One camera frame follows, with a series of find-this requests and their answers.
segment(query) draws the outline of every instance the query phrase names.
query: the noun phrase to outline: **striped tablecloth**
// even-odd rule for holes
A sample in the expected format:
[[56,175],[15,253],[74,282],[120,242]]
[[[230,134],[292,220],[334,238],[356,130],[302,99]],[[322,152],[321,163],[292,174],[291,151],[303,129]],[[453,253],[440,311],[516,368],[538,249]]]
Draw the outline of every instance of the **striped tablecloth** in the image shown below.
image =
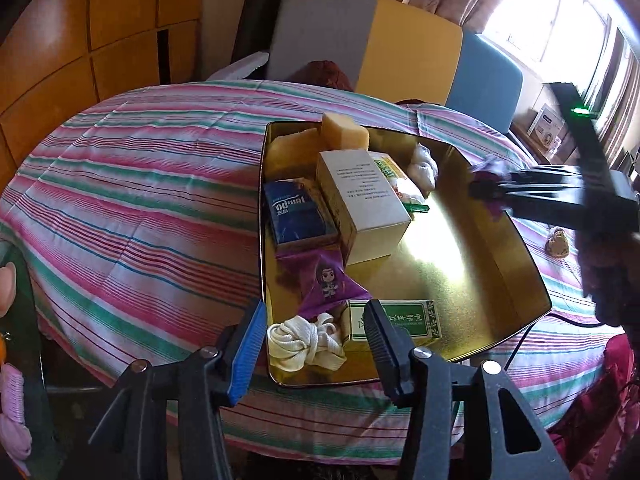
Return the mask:
[[[56,129],[0,200],[0,238],[30,267],[41,329],[110,384],[137,358],[164,364],[215,341],[259,295],[258,165],[265,125],[325,111],[444,140],[471,162],[533,161],[482,123],[435,105],[399,107],[352,93],[276,82],[203,82],[128,92]],[[594,322],[575,253],[545,256],[547,227],[516,221],[554,309]],[[510,369],[551,425],[598,377],[614,333],[543,319]],[[490,352],[504,361],[517,338]],[[379,384],[277,388],[259,365],[225,410],[230,443],[284,458],[395,463],[407,410]]]

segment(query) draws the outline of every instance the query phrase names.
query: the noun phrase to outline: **sponge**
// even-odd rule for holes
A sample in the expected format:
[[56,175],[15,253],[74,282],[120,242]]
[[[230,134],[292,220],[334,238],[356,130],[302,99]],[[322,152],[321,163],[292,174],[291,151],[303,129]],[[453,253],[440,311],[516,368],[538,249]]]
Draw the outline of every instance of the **sponge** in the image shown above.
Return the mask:
[[314,176],[318,153],[327,149],[317,128],[276,137],[269,144],[264,157],[264,179],[270,182]]
[[331,150],[369,149],[369,131],[345,115],[324,114],[320,134]]

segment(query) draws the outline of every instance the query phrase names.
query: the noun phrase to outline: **window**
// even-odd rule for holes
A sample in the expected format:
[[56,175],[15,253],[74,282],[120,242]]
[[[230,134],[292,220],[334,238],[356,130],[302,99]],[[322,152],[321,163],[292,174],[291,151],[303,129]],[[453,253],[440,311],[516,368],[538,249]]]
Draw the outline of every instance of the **window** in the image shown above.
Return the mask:
[[610,18],[590,0],[503,0],[484,35],[544,81],[571,81],[586,95],[610,29]]

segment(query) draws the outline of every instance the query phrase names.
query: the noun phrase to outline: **tray rim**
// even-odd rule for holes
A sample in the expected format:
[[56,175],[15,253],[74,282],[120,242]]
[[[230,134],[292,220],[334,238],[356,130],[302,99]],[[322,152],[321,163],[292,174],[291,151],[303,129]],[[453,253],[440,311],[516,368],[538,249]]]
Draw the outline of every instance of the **tray rim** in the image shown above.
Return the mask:
[[[260,187],[258,190],[258,229],[259,229],[259,238],[260,238],[260,248],[259,248],[259,257],[260,257],[260,294],[261,294],[261,299],[264,301],[265,306],[267,307],[268,311],[271,312],[271,307],[267,302],[267,281],[266,281],[266,263],[265,263],[265,243],[266,243],[266,222],[263,221],[262,219],[262,209],[264,207],[264,198],[262,196],[262,186],[263,186],[263,178],[264,178],[264,150],[267,146],[267,131],[270,128],[270,126],[272,124],[280,124],[280,123],[284,123],[284,124],[321,124],[321,121],[271,121],[270,123],[267,123],[267,125],[264,128],[264,139],[262,141],[262,151],[261,151],[261,157],[260,157]],[[384,132],[389,132],[389,133],[394,133],[394,134],[403,134],[403,135],[408,135],[411,137],[417,137],[418,139],[429,139],[429,140],[435,140],[436,142],[441,142],[443,144],[446,144],[447,146],[449,146],[450,148],[453,148],[454,150],[456,150],[458,153],[460,153],[460,155],[466,160],[466,157],[464,155],[462,155],[462,153],[460,152],[459,149],[457,149],[457,147],[455,147],[453,144],[450,144],[449,142],[445,142],[444,140],[438,140],[438,139],[431,139],[430,137],[424,137],[422,135],[419,134],[410,134],[407,132],[401,132],[399,130],[391,130],[389,128],[379,128],[378,126],[364,126],[367,129],[372,129],[372,130],[381,130]],[[515,229],[518,238],[520,239],[520,241],[523,243],[527,254],[529,255],[529,259],[532,263],[532,265],[534,266],[534,268],[537,270],[537,275],[538,275],[538,279],[540,280],[540,284],[542,285],[544,291],[545,291],[545,296],[548,300],[548,310],[544,313],[542,313],[540,316],[538,316],[536,319],[534,319],[531,322],[528,322],[527,324],[524,324],[522,327],[520,327],[517,332],[514,332],[513,334],[511,334],[510,336],[507,336],[503,339],[501,339],[498,342],[495,343],[491,343],[489,345],[485,345],[482,348],[474,351],[474,352],[470,352],[467,354],[464,354],[463,356],[460,356],[458,359],[456,360],[452,360],[452,362],[455,363],[459,363],[464,361],[465,359],[469,359],[473,356],[477,356],[478,354],[481,354],[482,352],[486,352],[487,350],[490,350],[491,348],[495,348],[496,346],[498,346],[499,344],[504,343],[505,341],[511,339],[512,337],[514,337],[515,335],[518,335],[519,333],[521,333],[523,330],[526,330],[527,328],[529,328],[530,326],[536,324],[540,319],[542,319],[543,317],[545,317],[547,314],[549,314],[552,310],[553,310],[553,304],[551,301],[551,297],[549,296],[549,291],[546,288],[545,282],[542,279],[542,275],[540,274],[540,270],[538,269],[538,266],[536,265],[535,260],[533,259],[533,254],[531,254],[531,251],[529,251],[529,249],[527,248],[527,245],[524,241],[524,238],[522,238],[522,234],[520,233],[520,231],[517,229],[517,227],[515,226],[515,224],[513,223],[513,219],[511,218],[510,215],[507,214],[506,211],[502,212],[503,215],[505,215],[508,219],[509,222],[511,223],[512,227]],[[264,335],[264,343],[265,345],[268,345],[268,341],[267,341],[267,336],[266,333]],[[278,381],[272,374],[271,372],[271,363],[270,363],[270,359],[269,359],[269,351],[267,350],[267,370],[269,372],[269,377],[271,378],[271,380],[280,387],[283,388],[292,388],[292,389],[304,389],[304,388],[340,388],[343,386],[357,386],[359,384],[370,384],[370,383],[375,383],[378,382],[380,380],[380,378],[372,378],[372,379],[363,379],[363,380],[354,380],[354,381],[342,381],[339,383],[309,383],[309,384],[287,384],[287,383],[283,383]]]

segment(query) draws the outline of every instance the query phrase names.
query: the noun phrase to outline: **cartoon character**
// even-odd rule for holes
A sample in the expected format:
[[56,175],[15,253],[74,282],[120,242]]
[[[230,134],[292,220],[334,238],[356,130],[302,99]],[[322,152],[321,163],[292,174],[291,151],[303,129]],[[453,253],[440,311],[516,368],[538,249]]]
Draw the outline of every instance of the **cartoon character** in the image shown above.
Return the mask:
[[325,298],[332,298],[337,294],[338,283],[335,279],[335,270],[331,265],[320,261],[316,267],[316,280],[318,280]]

